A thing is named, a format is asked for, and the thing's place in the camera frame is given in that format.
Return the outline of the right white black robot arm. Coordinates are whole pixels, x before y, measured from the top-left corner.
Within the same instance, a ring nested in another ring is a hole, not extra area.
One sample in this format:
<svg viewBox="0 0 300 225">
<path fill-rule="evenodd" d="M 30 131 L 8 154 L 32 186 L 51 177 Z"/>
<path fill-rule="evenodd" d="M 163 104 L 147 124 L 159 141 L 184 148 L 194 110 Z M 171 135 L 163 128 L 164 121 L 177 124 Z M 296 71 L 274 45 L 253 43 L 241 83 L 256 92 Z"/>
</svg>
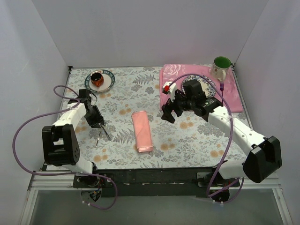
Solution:
<svg viewBox="0 0 300 225">
<path fill-rule="evenodd" d="M 260 183 L 282 166 L 281 145 L 276 137 L 267 138 L 234 118 L 222 102 L 215 97 L 206 97 L 197 80 L 185 82 L 183 88 L 183 91 L 177 89 L 174 82 L 163 85 L 162 92 L 170 97 L 162 105 L 162 119 L 174 123 L 172 112 L 179 117 L 184 111 L 193 111 L 224 132 L 247 156 L 244 160 L 224 160 L 217 165 L 212 174 L 215 185 L 223 186 L 229 179 L 245 177 Z"/>
</svg>

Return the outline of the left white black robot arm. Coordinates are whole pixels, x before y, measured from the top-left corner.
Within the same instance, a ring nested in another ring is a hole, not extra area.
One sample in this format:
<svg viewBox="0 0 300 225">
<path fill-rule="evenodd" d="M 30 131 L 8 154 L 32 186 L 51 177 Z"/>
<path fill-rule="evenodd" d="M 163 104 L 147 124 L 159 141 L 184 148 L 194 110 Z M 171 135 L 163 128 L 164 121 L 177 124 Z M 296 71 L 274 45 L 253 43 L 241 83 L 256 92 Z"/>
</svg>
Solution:
<svg viewBox="0 0 300 225">
<path fill-rule="evenodd" d="M 88 187 L 98 187 L 100 176 L 93 162 L 81 156 L 75 129 L 82 118 L 91 128 L 102 128 L 105 124 L 98 107 L 91 103 L 92 92 L 80 89 L 78 97 L 69 100 L 69 111 L 51 126 L 42 129 L 42 142 L 45 163 L 56 167 L 62 166 L 72 172 L 79 173 L 79 180 Z"/>
</svg>

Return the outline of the salmon pink cloth napkin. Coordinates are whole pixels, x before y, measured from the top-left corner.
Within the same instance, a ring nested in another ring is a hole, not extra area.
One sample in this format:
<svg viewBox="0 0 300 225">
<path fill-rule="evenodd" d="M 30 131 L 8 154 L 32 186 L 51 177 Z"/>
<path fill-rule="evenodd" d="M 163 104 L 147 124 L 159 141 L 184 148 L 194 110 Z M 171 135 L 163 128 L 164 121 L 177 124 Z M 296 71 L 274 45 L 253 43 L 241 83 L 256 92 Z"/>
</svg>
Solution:
<svg viewBox="0 0 300 225">
<path fill-rule="evenodd" d="M 150 123 L 146 111 L 132 113 L 135 132 L 136 150 L 138 153 L 153 151 Z"/>
</svg>

